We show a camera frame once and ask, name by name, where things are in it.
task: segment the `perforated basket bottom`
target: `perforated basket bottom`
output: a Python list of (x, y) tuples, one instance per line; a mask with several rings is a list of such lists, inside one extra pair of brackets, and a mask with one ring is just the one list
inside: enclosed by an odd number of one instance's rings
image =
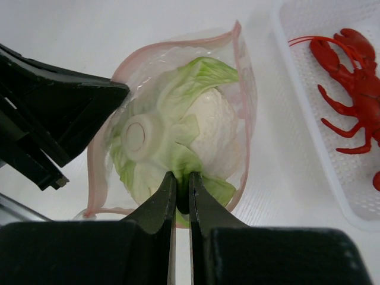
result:
[[(361, 32), (376, 47), (376, 55), (380, 60), (380, 34), (376, 24), (364, 21), (346, 27)], [(339, 29), (328, 29), (318, 34), (332, 37), (337, 32)], [(339, 49), (336, 51), (341, 62), (352, 70), (352, 65), (344, 53)], [(372, 139), (372, 149), (368, 154), (349, 155), (335, 150), (338, 147), (353, 148), (363, 145), (364, 129), (353, 138), (343, 138), (326, 127), (321, 118), (326, 118), (344, 130), (351, 129), (357, 119), (339, 115), (334, 111), (322, 98), (317, 85), (322, 85), (331, 98), (346, 106), (352, 106), (352, 100), (342, 86), (317, 63), (308, 43), (293, 46), (292, 54), (331, 163), (352, 210), (363, 219), (380, 220), (380, 192), (372, 185), (374, 174), (380, 171), (380, 148), (377, 142)]]

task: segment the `red lobster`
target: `red lobster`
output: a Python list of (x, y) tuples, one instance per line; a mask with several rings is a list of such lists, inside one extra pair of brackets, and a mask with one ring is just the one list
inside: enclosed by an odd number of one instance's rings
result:
[[(349, 131), (344, 131), (322, 118), (324, 125), (344, 138), (352, 138), (358, 130), (365, 129), (365, 144), (356, 148), (337, 148), (345, 154), (362, 154), (371, 150), (371, 139), (374, 138), (380, 146), (380, 79), (376, 76), (375, 50), (369, 41), (358, 31), (344, 28), (342, 35), (334, 38), (322, 36), (298, 37), (289, 41), (293, 46), (310, 40), (310, 50), (319, 64), (337, 80), (352, 99), (351, 107), (345, 106), (330, 98), (326, 90), (318, 85), (319, 92), (326, 102), (339, 114), (356, 117), (359, 121)], [(353, 73), (339, 61), (338, 55), (330, 48), (329, 43), (341, 47), (351, 60)], [(374, 187), (380, 191), (380, 172), (373, 178)]]

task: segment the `toy lobster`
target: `toy lobster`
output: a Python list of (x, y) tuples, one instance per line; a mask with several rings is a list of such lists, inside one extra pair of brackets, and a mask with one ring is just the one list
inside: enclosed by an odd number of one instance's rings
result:
[[(376, 76), (375, 50), (369, 41), (358, 31), (350, 28), (341, 30), (341, 35), (334, 38), (322, 36), (298, 37), (291, 40), (290, 46), (310, 40), (310, 50), (319, 64), (346, 89), (353, 105), (345, 106), (330, 98), (325, 89), (318, 85), (319, 92), (326, 102), (339, 114), (358, 119), (357, 124), (349, 131), (344, 131), (326, 119), (322, 123), (344, 138), (352, 138), (358, 130), (365, 129), (365, 143), (356, 148), (337, 148), (345, 154), (362, 154), (371, 150), (371, 139), (380, 146), (380, 79)], [(330, 43), (341, 47), (351, 60), (353, 73), (339, 61), (338, 55), (330, 48)], [(373, 178), (374, 187), (380, 191), (380, 172)]]

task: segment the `red object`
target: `red object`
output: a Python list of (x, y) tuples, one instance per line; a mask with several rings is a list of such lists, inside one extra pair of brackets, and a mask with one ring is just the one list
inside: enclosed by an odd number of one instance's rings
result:
[[(326, 119), (322, 123), (338, 135), (352, 138), (358, 130), (365, 129), (365, 143), (356, 148), (337, 148), (345, 154), (362, 154), (371, 150), (371, 138), (380, 146), (380, 79), (376, 76), (375, 50), (369, 41), (358, 31), (344, 28), (342, 35), (335, 34), (333, 39), (321, 36), (299, 37), (291, 40), (291, 45), (310, 40), (310, 50), (319, 64), (346, 89), (353, 106), (345, 106), (328, 96), (325, 89), (318, 85), (319, 92), (326, 102), (339, 114), (358, 118), (357, 124), (349, 131), (344, 131)], [(340, 64), (338, 55), (328, 42), (341, 47), (354, 66), (353, 73)], [(374, 187), (380, 191), (380, 172), (373, 178)]]

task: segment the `lobster antenna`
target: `lobster antenna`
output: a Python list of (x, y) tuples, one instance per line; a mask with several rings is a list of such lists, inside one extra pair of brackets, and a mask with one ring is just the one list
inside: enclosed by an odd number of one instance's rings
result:
[(357, 69), (357, 65), (355, 63), (355, 58), (357, 59), (357, 61), (360, 63), (360, 65), (362, 67), (365, 66), (365, 63), (363, 62), (363, 59), (353, 49), (350, 49), (349, 47), (347, 47), (346, 45), (342, 44), (338, 40), (332, 39), (330, 37), (303, 36), (303, 37), (297, 37), (295, 39), (289, 40), (288, 43), (290, 43), (289, 46), (294, 46), (294, 45), (296, 45), (298, 43), (307, 42), (308, 40), (325, 40), (326, 42), (334, 43), (337, 46), (339, 46), (340, 48), (342, 48), (342, 50), (344, 50), (344, 52), (349, 57), (352, 65), (354, 66), (355, 69)]

